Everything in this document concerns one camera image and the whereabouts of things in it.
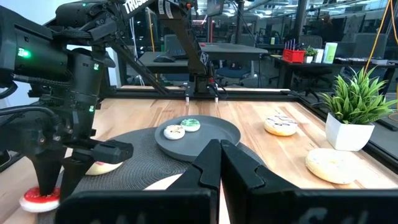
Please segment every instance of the woven placemat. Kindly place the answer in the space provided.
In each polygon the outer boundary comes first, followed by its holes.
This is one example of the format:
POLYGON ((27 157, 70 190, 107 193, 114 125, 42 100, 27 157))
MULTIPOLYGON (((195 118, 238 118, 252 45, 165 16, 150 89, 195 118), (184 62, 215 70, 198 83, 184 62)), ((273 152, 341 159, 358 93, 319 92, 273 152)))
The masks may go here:
MULTIPOLYGON (((108 174, 84 177, 74 193, 84 190, 142 190, 158 180, 182 174, 190 163, 175 160, 164 154, 159 149, 154 134, 155 128, 147 128, 116 137, 116 140, 129 142, 134 146, 133 156, 108 174)), ((256 153, 244 144, 239 143, 238 147, 264 164, 256 153)), ((54 217, 55 211, 40 213, 37 215, 37 223, 53 223, 54 217)))

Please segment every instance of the white frosted donut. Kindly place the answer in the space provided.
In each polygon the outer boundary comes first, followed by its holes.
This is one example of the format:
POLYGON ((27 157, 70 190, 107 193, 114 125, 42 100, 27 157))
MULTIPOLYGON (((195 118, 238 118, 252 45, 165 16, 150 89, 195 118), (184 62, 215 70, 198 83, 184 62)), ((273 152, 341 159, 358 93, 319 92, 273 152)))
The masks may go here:
POLYGON ((200 122, 197 119, 184 119, 181 121, 181 126, 188 132, 198 131, 200 128, 200 122))
POLYGON ((101 175, 101 174, 106 174, 108 172, 114 171, 117 169, 121 164, 107 164, 104 162, 95 162, 86 172, 86 175, 101 175))
POLYGON ((51 195, 40 196, 39 187, 29 189, 19 199, 21 208, 27 212, 49 212, 60 205, 60 188, 56 187, 51 195))
POLYGON ((184 137, 185 129, 181 125, 170 125, 164 129, 163 134, 168 140, 177 140, 184 137))
POLYGON ((277 136, 291 136, 296 133, 297 123, 285 115, 278 114, 266 118, 264 129, 277 136))
POLYGON ((308 153, 305 165, 317 177, 335 184, 350 184, 356 180, 358 165, 349 152, 314 149, 308 153))

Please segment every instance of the computer mouse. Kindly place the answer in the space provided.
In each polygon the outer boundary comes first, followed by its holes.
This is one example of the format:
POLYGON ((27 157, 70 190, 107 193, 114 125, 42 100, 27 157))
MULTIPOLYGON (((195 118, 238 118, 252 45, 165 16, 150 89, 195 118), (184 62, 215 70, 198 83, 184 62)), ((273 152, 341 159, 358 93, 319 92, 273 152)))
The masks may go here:
POLYGON ((154 62, 174 62, 174 61, 175 61, 175 59, 168 55, 157 56, 154 60, 154 62))

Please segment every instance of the green plant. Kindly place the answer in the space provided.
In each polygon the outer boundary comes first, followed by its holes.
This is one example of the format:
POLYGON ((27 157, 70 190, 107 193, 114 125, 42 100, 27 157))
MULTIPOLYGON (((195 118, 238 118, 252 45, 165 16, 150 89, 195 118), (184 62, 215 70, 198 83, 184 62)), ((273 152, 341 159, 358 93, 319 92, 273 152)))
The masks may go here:
POLYGON ((374 69, 365 73, 362 68, 349 82, 338 75, 335 96, 322 93, 328 109, 341 123, 369 124, 392 112, 389 106, 398 100, 386 102, 384 95, 379 94, 387 80, 369 79, 374 69))
POLYGON ((312 48, 311 46, 308 46, 308 47, 305 49, 304 55, 305 55, 305 56, 309 56, 309 57, 314 57, 314 56, 316 56, 317 53, 318 53, 317 50, 315 50, 315 49, 312 48))

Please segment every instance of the potted plant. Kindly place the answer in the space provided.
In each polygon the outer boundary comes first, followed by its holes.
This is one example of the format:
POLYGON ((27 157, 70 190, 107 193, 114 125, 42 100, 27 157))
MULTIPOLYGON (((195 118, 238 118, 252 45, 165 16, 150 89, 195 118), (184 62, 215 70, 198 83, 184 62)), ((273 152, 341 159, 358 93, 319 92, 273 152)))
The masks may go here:
POLYGON ((317 50, 315 50, 314 48, 312 48, 311 46, 308 46, 305 49, 305 53, 304 53, 304 61, 305 63, 311 63, 314 56, 316 56, 317 54, 317 50))
POLYGON ((384 95, 379 94, 387 81, 370 80, 374 69, 365 73, 362 68, 349 82, 338 75, 335 95, 322 93, 330 111, 326 120, 326 138, 337 150, 361 150, 372 135, 372 122, 391 113, 389 106, 398 102, 386 102, 384 95))

